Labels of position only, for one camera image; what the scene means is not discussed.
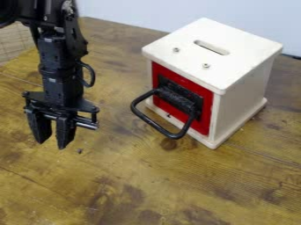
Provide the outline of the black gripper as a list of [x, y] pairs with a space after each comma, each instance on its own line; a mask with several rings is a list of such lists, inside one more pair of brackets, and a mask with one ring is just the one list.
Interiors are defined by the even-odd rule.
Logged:
[[96, 130], [100, 127], [100, 107], [84, 98], [84, 89], [93, 85], [84, 79], [84, 71], [58, 70], [43, 72], [42, 91], [26, 91], [26, 115], [35, 140], [43, 144], [53, 135], [57, 120], [58, 148], [65, 149], [74, 140], [77, 127]]

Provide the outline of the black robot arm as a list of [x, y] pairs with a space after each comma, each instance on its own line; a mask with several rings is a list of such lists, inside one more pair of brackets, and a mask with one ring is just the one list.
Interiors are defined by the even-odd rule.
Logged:
[[58, 148], [65, 149], [78, 127], [100, 127], [100, 107], [84, 98], [84, 90], [96, 84], [84, 78], [84, 72], [96, 72], [82, 61], [89, 41], [80, 27], [77, 2], [0, 0], [0, 28], [14, 22], [30, 28], [41, 56], [45, 89], [23, 93], [29, 125], [38, 142], [55, 136]]

